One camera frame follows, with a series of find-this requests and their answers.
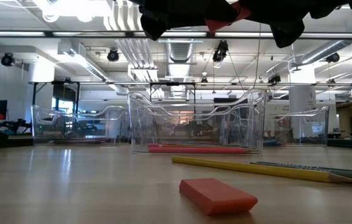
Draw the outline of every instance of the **transparent acrylic box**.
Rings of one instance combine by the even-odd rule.
[[[127,142],[129,116],[122,106],[107,106],[96,114],[70,114],[32,106],[34,140],[67,142]]]
[[[265,146],[325,146],[329,107],[287,114],[267,114],[264,123]]]
[[[260,153],[265,90],[232,103],[151,103],[128,95],[134,152]]]

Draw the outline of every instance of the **fluorescent light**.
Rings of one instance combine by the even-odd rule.
[[[17,36],[29,36],[29,37],[44,37],[43,32],[25,32],[25,31],[0,31],[0,36],[17,37]]]
[[[150,85],[149,82],[116,82],[117,85]]]
[[[160,44],[202,44],[202,40],[158,40]]]
[[[216,32],[215,37],[273,37],[270,32]]]
[[[125,37],[125,32],[53,32],[56,37],[90,37],[90,36],[103,36],[103,37]]]
[[[164,32],[161,37],[206,37],[206,32]]]
[[[145,37],[146,36],[146,34],[144,32],[135,32],[135,33],[133,33],[133,35],[135,37]]]
[[[321,37],[321,38],[352,38],[352,34],[339,34],[339,33],[303,33],[300,38]]]

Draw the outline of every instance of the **black frame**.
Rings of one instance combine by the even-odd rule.
[[[30,84],[34,85],[34,92],[32,94],[32,105],[35,105],[36,102],[36,97],[37,93],[39,90],[41,90],[46,84],[51,84],[51,85],[64,85],[64,84],[76,84],[76,99],[75,99],[75,104],[74,104],[74,113],[78,113],[78,107],[79,107],[79,92],[81,90],[81,83],[80,82],[73,82],[73,81],[52,81],[52,82],[32,82]],[[38,84],[44,84],[41,88],[37,90]],[[56,108],[58,108],[58,98],[56,98]]]

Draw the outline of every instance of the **table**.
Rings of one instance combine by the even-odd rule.
[[[191,155],[352,169],[352,149],[272,147],[263,155]],[[0,223],[352,223],[352,185],[172,164],[124,146],[0,150]],[[206,217],[181,179],[214,177],[255,195],[250,213]]]

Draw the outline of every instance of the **wall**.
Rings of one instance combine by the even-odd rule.
[[[32,103],[32,95],[27,97],[29,78],[28,72],[23,73],[17,67],[5,67],[0,62],[0,100],[7,100],[7,120],[25,119],[26,105]]]

